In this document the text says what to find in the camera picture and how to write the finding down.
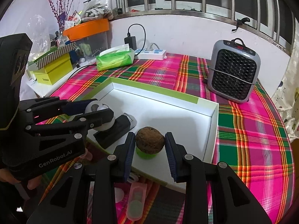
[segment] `human hand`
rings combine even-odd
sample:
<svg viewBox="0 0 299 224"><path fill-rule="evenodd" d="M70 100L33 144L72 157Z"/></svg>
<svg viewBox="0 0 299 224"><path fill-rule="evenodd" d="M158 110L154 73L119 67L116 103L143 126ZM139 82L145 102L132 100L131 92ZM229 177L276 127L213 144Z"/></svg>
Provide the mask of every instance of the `human hand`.
<svg viewBox="0 0 299 224"><path fill-rule="evenodd" d="M15 179L10 171L6 168L0 169L0 181L1 182L8 182L10 184L20 183L21 181ZM41 176L38 176L34 179L28 181L27 188L32 190L35 189L41 181Z"/></svg>

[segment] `plaid tablecloth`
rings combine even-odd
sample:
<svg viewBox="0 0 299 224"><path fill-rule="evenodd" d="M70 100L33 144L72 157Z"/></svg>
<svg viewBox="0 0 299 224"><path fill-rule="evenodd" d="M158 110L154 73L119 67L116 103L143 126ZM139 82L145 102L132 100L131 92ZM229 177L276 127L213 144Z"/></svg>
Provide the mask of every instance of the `plaid tablecloth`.
<svg viewBox="0 0 299 224"><path fill-rule="evenodd" d="M90 66L59 88L53 96L79 100L106 78L119 77L191 94L219 103L219 132L213 163L227 162L261 203L273 223L279 222L291 206L294 193L294 165L290 142L271 99L257 82L249 102L236 104L211 93L202 80L209 61L187 55L168 54L164 61L135 60L131 66L98 72ZM46 123L62 122L55 117ZM48 173L44 196L78 159ZM148 179L147 198L138 224L179 224L184 211L184 194ZM126 218L126 198L117 204L118 222Z"/></svg>

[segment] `green tissue package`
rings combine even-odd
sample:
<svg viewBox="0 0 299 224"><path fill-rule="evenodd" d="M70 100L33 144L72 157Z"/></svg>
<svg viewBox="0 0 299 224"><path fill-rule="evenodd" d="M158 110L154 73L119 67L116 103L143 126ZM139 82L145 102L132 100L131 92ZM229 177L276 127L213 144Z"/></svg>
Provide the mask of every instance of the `green tissue package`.
<svg viewBox="0 0 299 224"><path fill-rule="evenodd" d="M135 51L129 49L129 45L121 45L99 54L97 58L98 71L104 71L120 66L127 66L133 64Z"/></svg>

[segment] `translucent pink container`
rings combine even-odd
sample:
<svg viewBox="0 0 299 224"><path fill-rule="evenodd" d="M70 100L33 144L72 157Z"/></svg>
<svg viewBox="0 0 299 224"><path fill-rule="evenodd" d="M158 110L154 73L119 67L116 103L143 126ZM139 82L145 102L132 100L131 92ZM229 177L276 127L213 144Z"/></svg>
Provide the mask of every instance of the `translucent pink container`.
<svg viewBox="0 0 299 224"><path fill-rule="evenodd" d="M138 221L141 219L146 192L147 184L136 182L132 183L126 213L129 220Z"/></svg>

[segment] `space heater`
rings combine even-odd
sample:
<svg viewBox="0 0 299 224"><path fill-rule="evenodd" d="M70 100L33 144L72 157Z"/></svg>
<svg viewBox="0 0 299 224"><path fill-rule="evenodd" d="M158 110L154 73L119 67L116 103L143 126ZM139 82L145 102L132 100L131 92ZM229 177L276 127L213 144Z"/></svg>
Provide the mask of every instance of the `space heater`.
<svg viewBox="0 0 299 224"><path fill-rule="evenodd" d="M261 59L240 38L219 40L212 53L208 88L213 93L234 101L247 102L258 79Z"/></svg>

